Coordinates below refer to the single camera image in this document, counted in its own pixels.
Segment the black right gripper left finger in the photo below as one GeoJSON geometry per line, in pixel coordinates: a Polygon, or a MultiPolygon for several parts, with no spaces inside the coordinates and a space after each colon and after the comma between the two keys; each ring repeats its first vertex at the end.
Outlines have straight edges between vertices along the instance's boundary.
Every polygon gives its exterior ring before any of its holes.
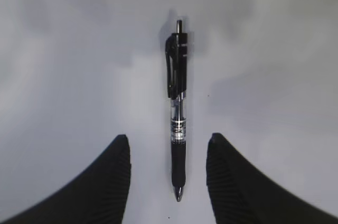
{"type": "Polygon", "coordinates": [[[130,146],[118,135],[76,178],[5,223],[122,223],[131,181],[130,146]]]}

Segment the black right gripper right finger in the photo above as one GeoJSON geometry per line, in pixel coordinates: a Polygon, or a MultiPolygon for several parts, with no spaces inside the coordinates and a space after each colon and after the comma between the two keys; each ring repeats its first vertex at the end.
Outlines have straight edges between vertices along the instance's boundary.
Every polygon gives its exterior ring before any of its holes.
{"type": "Polygon", "coordinates": [[[216,223],[337,223],[337,217],[293,195],[213,133],[206,185],[216,223]]]}

